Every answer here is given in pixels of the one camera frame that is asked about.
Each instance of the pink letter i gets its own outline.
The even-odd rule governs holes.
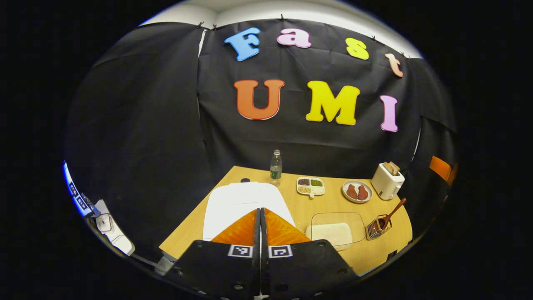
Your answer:
[[[391,96],[382,95],[379,97],[383,102],[383,123],[381,123],[381,129],[385,131],[396,132],[398,126],[396,126],[396,98]]]

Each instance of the wooden table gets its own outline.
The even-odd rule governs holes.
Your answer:
[[[298,194],[296,191],[296,179],[301,176],[317,177],[324,181],[326,193],[310,199],[307,195]],[[260,183],[270,183],[270,172],[234,166],[220,182],[215,186],[239,183],[242,178]],[[277,188],[282,194],[290,214],[293,217],[296,228],[305,232],[311,223],[313,215],[320,212],[347,212],[355,211],[361,215],[364,225],[370,224],[378,215],[389,214],[400,202],[398,196],[392,200],[382,200],[370,183],[370,179],[356,179],[367,184],[373,189],[372,198],[366,203],[353,203],[346,199],[341,187],[353,178],[330,178],[312,175],[296,175],[283,173],[279,179]],[[203,238],[204,217],[209,193],[189,216],[172,232],[159,246],[161,250],[175,258],[186,251],[195,240]],[[352,244],[349,248],[339,251],[339,254],[353,268],[359,276],[385,263],[387,256],[397,250],[398,252],[407,246],[413,239],[413,230],[409,216],[404,207],[401,207],[391,217],[392,228],[375,240],[366,238]]]

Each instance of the orange letter u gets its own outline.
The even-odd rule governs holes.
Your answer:
[[[264,109],[254,106],[254,88],[258,84],[255,80],[239,80],[233,84],[237,89],[237,110],[241,116],[250,120],[270,119],[279,111],[280,90],[285,81],[265,80],[264,85],[268,88],[268,105]]]

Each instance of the foam letter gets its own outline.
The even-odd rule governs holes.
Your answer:
[[[277,40],[278,43],[282,45],[296,45],[300,48],[309,48],[311,46],[311,43],[309,43],[309,34],[307,33],[307,31],[296,28],[287,28],[282,29],[281,33],[283,34],[278,36]]]
[[[379,97],[383,102],[383,123],[381,123],[381,129],[385,131],[396,132],[398,126],[396,126],[396,98],[391,96],[382,95]]]
[[[324,81],[310,81],[307,86],[312,90],[311,111],[305,115],[308,121],[321,122],[324,116],[320,113],[320,108],[324,109],[324,114],[328,122],[331,122],[340,110],[341,113],[335,119],[338,124],[355,125],[357,96],[360,91],[355,86],[344,86],[337,97],[333,96],[329,85]]]
[[[264,85],[268,88],[268,105],[264,109],[254,106],[254,88],[258,82],[255,80],[239,80],[233,84],[237,89],[237,111],[250,120],[266,120],[275,116],[279,111],[279,98],[281,87],[285,85],[283,80],[265,80]]]
[[[385,57],[389,59],[389,62],[391,63],[392,71],[396,74],[398,77],[403,77],[403,72],[400,71],[400,68],[398,66],[400,65],[400,61],[394,57],[394,54],[387,53],[385,54]]]
[[[250,44],[255,46],[259,45],[259,39],[254,34],[258,34],[260,32],[261,30],[258,28],[250,27],[228,37],[224,40],[224,42],[230,43],[237,52],[237,60],[243,61],[259,53],[259,49],[252,48]]]
[[[348,47],[346,47],[346,50],[351,56],[360,59],[368,59],[369,55],[368,52],[365,50],[366,45],[362,41],[349,37],[346,39],[346,45],[348,45]]]

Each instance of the white cutting board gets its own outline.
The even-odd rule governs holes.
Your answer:
[[[265,207],[294,226],[285,200],[278,188],[269,183],[233,183],[217,187],[207,200],[204,241],[210,241],[233,222],[253,209]]]

